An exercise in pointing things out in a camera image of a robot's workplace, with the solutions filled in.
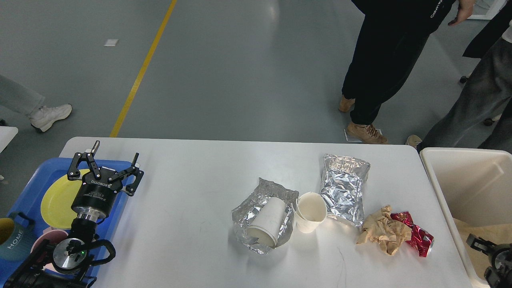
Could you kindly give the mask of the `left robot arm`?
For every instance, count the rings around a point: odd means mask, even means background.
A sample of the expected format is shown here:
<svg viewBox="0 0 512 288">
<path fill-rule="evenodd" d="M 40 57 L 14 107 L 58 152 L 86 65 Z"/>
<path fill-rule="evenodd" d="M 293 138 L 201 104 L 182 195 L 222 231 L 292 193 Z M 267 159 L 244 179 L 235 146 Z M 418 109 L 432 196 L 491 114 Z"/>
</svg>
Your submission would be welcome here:
<svg viewBox="0 0 512 288">
<path fill-rule="evenodd" d="M 110 216 L 118 195 L 133 196 L 144 175 L 134 155 L 130 166 L 117 171 L 98 166 L 94 159 L 100 141 L 90 151 L 72 158 L 66 181 L 78 187 L 66 190 L 72 196 L 69 209 L 76 214 L 68 236 L 51 244 L 43 240 L 8 277 L 6 288 L 89 288 L 96 277 L 86 274 L 116 256 L 113 244 L 101 239 L 97 227 Z"/>
</svg>

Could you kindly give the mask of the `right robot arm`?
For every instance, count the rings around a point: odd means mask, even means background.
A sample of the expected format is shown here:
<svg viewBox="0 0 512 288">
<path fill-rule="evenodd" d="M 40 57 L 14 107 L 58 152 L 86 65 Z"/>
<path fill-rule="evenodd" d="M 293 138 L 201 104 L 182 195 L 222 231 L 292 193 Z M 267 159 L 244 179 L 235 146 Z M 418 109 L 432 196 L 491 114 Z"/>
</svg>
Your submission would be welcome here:
<svg viewBox="0 0 512 288">
<path fill-rule="evenodd" d="M 484 277 L 490 288 L 510 288 L 512 286 L 512 245 L 494 244 L 474 234 L 469 234 L 466 243 L 488 257 L 490 266 Z"/>
</svg>

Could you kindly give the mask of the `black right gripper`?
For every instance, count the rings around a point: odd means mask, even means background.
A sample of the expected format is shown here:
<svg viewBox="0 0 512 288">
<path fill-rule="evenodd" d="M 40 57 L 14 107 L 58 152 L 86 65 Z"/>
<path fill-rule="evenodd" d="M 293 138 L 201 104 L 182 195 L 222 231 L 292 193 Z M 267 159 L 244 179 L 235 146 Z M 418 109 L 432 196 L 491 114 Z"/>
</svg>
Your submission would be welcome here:
<svg viewBox="0 0 512 288">
<path fill-rule="evenodd" d="M 484 277 L 490 288 L 499 288 L 500 277 L 507 276 L 511 271 L 511 245 L 497 245 L 474 234 L 468 235 L 466 244 L 483 254 L 492 254 L 490 255 L 491 266 L 485 270 Z"/>
</svg>

